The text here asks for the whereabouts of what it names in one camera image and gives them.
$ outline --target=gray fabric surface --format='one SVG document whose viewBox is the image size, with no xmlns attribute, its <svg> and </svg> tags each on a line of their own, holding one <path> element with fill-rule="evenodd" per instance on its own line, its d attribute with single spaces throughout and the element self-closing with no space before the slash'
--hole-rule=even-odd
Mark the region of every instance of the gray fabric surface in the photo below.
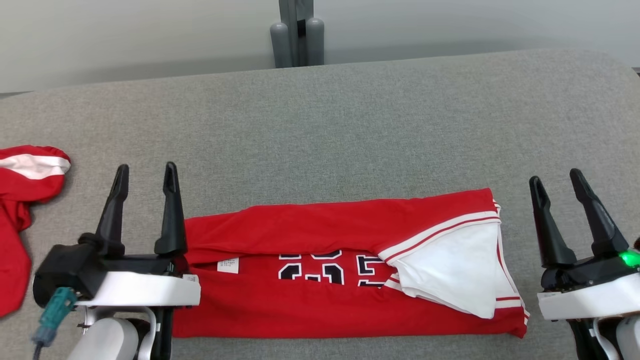
<svg viewBox="0 0 640 360">
<path fill-rule="evenodd" d="M 97 225 L 113 174 L 131 166 L 128 253 L 152 251 L 165 161 L 187 217 L 255 204 L 425 197 L 489 186 L 529 332 L 338 340 L 174 340 L 174 359 L 575 359 L 563 322 L 543 321 L 528 179 L 539 175 L 579 257 L 590 233 L 568 171 L 581 168 L 622 232 L 640 233 L 640 79 L 605 54 L 536 50 L 61 88 L 0 101 L 0 148 L 53 145 L 67 185 L 23 233 L 39 264 Z M 31 356 L 31 294 L 0 320 L 2 358 Z M 65 321 L 43 359 L 78 339 Z"/>
</svg>

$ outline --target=gray post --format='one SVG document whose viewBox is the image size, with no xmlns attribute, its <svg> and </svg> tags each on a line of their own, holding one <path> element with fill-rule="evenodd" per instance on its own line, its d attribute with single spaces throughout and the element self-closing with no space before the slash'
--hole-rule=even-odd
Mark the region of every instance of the gray post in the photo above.
<svg viewBox="0 0 640 360">
<path fill-rule="evenodd" d="M 269 28 L 271 33 L 271 46 L 273 46 L 273 59 L 276 68 L 292 67 L 291 46 L 289 44 L 289 29 L 282 22 L 276 22 Z"/>
<path fill-rule="evenodd" d="M 317 17 L 307 20 L 307 55 L 310 66 L 324 65 L 324 22 Z"/>
</svg>

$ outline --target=green light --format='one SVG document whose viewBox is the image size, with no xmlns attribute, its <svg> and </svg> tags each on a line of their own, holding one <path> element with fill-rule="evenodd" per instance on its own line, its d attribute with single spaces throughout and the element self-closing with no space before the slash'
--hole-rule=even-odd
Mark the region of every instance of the green light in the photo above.
<svg viewBox="0 0 640 360">
<path fill-rule="evenodd" d="M 621 252 L 618 256 L 622 258 L 622 261 L 624 261 L 629 267 L 635 268 L 640 266 L 640 253 L 637 251 L 627 250 L 625 252 Z"/>
</svg>

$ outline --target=teal connector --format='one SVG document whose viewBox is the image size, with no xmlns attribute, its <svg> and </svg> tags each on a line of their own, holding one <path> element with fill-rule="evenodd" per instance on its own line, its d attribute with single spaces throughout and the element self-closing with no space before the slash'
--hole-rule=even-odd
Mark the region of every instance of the teal connector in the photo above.
<svg viewBox="0 0 640 360">
<path fill-rule="evenodd" d="M 56 332 L 65 316 L 74 309 L 77 297 L 72 288 L 58 288 L 44 308 L 40 326 L 31 341 L 41 347 L 49 347 L 56 338 Z"/>
</svg>

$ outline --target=white wall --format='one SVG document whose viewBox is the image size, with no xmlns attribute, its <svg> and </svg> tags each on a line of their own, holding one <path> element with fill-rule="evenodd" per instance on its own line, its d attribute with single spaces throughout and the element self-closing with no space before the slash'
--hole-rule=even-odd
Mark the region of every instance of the white wall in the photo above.
<svg viewBox="0 0 640 360">
<path fill-rule="evenodd" d="M 582 47 L 640 66 L 638 0 L 315 0 L 327 63 Z M 273 67 L 278 0 L 2 0 L 0 93 Z"/>
</svg>

